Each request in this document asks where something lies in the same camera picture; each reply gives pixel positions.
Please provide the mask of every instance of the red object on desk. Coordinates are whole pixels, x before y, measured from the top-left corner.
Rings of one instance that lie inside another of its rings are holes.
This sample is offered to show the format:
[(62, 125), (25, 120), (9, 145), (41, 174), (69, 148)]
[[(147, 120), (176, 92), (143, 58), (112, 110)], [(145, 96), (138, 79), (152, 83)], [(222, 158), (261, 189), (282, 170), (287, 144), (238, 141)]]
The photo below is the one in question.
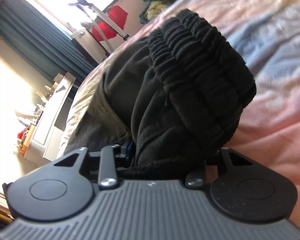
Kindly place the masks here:
[[(121, 29), (124, 28), (124, 25), (127, 20), (128, 13), (123, 10), (120, 6), (114, 5), (112, 6), (106, 14), (108, 17), (113, 20)], [(100, 21), (98, 23), (99, 28), (103, 31), (107, 39), (114, 38), (117, 35), (117, 32), (112, 29), (108, 24), (106, 24), (103, 21)], [(92, 35), (97, 39), (97, 41), (103, 41), (103, 38), (99, 34), (99, 32), (96, 30), (95, 27), (91, 28)]]

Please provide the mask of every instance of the bed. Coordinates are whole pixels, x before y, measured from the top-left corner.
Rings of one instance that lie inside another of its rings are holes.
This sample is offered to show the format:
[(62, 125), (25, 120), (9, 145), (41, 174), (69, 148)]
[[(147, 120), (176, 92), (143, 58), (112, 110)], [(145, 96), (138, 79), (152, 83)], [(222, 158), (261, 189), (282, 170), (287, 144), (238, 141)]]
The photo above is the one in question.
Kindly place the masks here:
[(87, 76), (70, 109), (58, 156), (107, 66), (184, 8), (216, 26), (253, 73), (257, 95), (228, 145), (294, 182), (298, 201), (290, 219), (300, 228), (300, 0), (177, 0)]

